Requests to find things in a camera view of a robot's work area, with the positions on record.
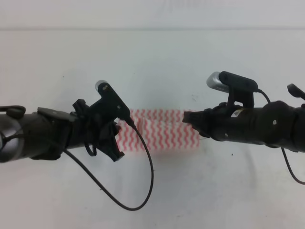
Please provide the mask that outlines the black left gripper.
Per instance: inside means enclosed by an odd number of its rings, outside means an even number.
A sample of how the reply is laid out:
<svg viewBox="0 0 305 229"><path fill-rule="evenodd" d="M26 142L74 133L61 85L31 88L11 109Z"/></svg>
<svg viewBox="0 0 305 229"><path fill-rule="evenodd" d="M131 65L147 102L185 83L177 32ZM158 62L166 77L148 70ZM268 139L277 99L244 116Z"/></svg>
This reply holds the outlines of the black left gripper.
<svg viewBox="0 0 305 229"><path fill-rule="evenodd" d="M113 162L120 160L124 152L120 151L115 137L121 127L115 121L104 121L100 114L89 114L90 107L83 99L73 104L75 118L71 123L71 132L66 144L67 149L85 147L89 155L103 152Z"/></svg>

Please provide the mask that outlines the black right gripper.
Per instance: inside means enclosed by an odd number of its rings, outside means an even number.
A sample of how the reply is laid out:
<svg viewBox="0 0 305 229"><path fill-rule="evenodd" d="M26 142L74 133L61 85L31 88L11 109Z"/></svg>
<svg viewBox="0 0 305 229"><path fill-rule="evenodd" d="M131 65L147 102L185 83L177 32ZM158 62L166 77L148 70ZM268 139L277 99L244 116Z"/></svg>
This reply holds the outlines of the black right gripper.
<svg viewBox="0 0 305 229"><path fill-rule="evenodd" d="M262 143L256 124L261 108L219 105L203 111L185 111L183 123L192 124L200 136L215 141Z"/></svg>

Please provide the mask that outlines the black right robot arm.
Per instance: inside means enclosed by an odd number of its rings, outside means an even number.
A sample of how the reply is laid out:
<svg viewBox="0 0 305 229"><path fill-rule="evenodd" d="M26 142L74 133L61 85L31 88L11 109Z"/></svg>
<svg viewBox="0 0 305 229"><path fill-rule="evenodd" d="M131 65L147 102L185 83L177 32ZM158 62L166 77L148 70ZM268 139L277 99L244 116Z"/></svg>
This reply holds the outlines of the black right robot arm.
<svg viewBox="0 0 305 229"><path fill-rule="evenodd" d="M256 84L231 84L226 103L199 112L184 112L183 122L206 138L286 148L293 152L305 150L305 110L293 108L282 101L254 107Z"/></svg>

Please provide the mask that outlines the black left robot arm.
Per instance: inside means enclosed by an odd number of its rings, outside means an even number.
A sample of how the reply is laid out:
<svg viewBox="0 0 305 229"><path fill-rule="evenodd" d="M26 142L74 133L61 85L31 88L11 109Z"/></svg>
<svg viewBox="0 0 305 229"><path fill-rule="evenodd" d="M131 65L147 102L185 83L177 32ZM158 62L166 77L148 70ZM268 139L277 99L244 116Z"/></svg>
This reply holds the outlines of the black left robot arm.
<svg viewBox="0 0 305 229"><path fill-rule="evenodd" d="M119 126L101 114L89 115L83 99L67 113L39 107L28 114L20 105L0 108L0 161L2 163L31 158L57 160L64 150L84 147L90 156L103 152L112 161L124 156L118 148Z"/></svg>

